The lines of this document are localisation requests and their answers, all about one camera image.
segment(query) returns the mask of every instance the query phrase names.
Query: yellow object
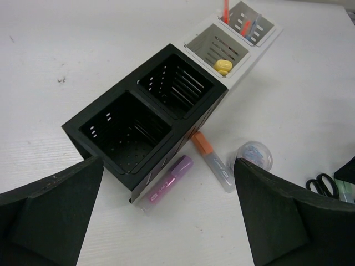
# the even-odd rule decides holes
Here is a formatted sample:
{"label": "yellow object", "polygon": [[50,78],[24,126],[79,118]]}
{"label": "yellow object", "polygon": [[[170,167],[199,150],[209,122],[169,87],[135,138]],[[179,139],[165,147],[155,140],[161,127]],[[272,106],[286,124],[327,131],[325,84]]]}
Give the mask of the yellow object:
{"label": "yellow object", "polygon": [[216,64],[213,66],[213,68],[220,73],[222,76],[226,76],[229,71],[232,70],[233,65],[232,62],[228,61],[228,60],[223,60],[220,59],[216,62]]}

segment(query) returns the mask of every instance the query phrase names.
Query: black organizer bin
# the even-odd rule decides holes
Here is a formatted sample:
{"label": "black organizer bin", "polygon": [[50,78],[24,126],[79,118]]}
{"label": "black organizer bin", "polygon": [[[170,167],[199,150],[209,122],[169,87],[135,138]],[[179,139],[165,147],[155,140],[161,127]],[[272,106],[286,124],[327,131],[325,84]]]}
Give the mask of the black organizer bin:
{"label": "black organizer bin", "polygon": [[169,44],[63,125],[133,202],[210,116],[227,88]]}

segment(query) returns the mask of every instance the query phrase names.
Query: clear plastic container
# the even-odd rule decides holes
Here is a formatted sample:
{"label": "clear plastic container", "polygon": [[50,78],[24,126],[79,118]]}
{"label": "clear plastic container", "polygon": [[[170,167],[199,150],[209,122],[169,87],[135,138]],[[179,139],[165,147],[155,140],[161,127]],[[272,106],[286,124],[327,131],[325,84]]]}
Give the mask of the clear plastic container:
{"label": "clear plastic container", "polygon": [[271,170],[273,163],[270,150],[258,141],[245,143],[229,157],[227,164],[232,171],[237,158],[244,158],[266,171]]}

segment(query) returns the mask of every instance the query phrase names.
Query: black scissors handle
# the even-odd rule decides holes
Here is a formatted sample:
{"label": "black scissors handle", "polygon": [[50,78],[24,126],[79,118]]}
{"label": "black scissors handle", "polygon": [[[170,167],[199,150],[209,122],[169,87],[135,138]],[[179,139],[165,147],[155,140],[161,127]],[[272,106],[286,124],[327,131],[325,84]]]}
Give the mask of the black scissors handle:
{"label": "black scissors handle", "polygon": [[[325,178],[332,186],[332,192],[329,191],[327,185],[324,183],[323,178]],[[306,182],[306,189],[311,190],[311,184],[314,185],[318,194],[329,198],[339,199],[339,189],[335,181],[326,173],[321,173],[316,177],[316,179],[310,179]]]}

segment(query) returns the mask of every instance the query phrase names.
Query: purple highlighter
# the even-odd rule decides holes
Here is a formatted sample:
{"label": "purple highlighter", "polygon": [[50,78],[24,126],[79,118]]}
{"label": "purple highlighter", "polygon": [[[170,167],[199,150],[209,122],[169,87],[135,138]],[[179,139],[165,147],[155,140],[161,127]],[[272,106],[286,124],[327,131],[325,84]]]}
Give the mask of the purple highlighter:
{"label": "purple highlighter", "polygon": [[168,172],[140,200],[138,206],[142,211],[148,214],[193,165],[194,162],[192,159],[186,155],[178,159]]}

